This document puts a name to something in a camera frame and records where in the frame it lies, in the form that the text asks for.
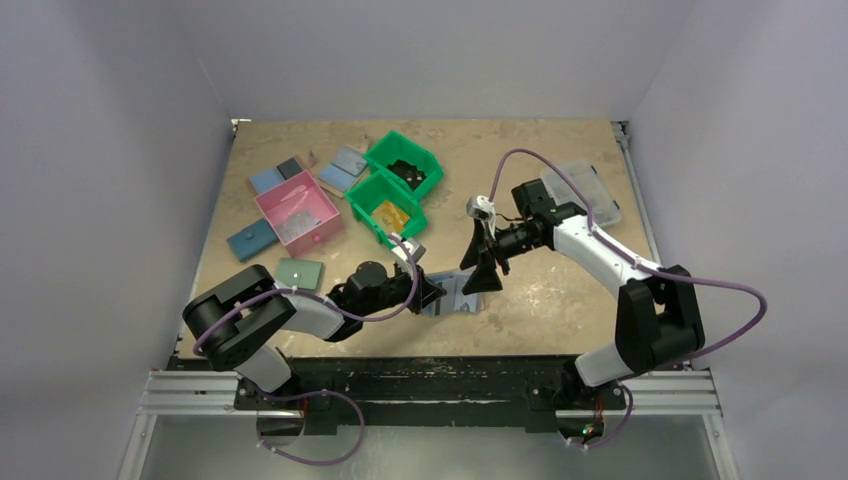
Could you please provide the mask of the white VIP card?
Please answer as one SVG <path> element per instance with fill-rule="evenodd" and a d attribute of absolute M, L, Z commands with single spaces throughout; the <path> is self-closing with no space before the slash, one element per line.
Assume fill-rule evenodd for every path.
<path fill-rule="evenodd" d="M 467 280 L 458 280 L 454 297 L 454 311 L 456 313 L 478 313 L 484 308 L 484 298 L 480 293 L 465 294 L 463 288 Z"/>

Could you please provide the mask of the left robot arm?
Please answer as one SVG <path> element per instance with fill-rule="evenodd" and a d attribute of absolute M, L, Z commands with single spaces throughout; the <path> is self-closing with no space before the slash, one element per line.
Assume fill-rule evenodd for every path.
<path fill-rule="evenodd" d="M 213 370 L 239 373 L 272 408 L 284 409 L 297 399 L 298 382 L 288 359 L 270 344 L 278 331 L 340 342 L 387 309 L 419 314 L 445 294 L 421 267 L 389 272 L 363 262 L 345 282 L 317 295 L 278 284 L 265 267 L 252 265 L 189 302 L 182 318 L 196 354 Z"/>

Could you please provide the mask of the beige leather card holder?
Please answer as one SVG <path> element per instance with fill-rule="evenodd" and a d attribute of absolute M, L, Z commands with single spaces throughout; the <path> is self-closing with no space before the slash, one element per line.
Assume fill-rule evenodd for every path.
<path fill-rule="evenodd" d="M 462 289 L 471 276 L 470 271 L 444 271 L 428 274 L 427 279 L 442 287 L 445 294 L 424 307 L 424 316 L 446 316 L 452 314 L 476 314 L 485 308 L 484 297 L 481 293 L 465 295 Z"/>

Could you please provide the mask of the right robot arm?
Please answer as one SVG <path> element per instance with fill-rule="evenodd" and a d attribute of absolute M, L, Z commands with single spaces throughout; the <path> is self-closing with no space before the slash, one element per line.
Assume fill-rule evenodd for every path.
<path fill-rule="evenodd" d="M 596 399 L 605 386 L 641 375 L 700 350 L 705 335 L 689 273 L 642 263 L 631 251 L 591 225 L 580 205 L 557 204 L 540 180 L 512 190 L 520 220 L 504 229 L 496 225 L 492 201 L 471 197 L 466 210 L 474 221 L 469 247 L 460 263 L 470 270 L 463 292 L 495 292 L 500 277 L 518 255 L 546 247 L 575 261 L 617 302 L 613 340 L 565 363 L 561 392 L 576 407 Z"/>

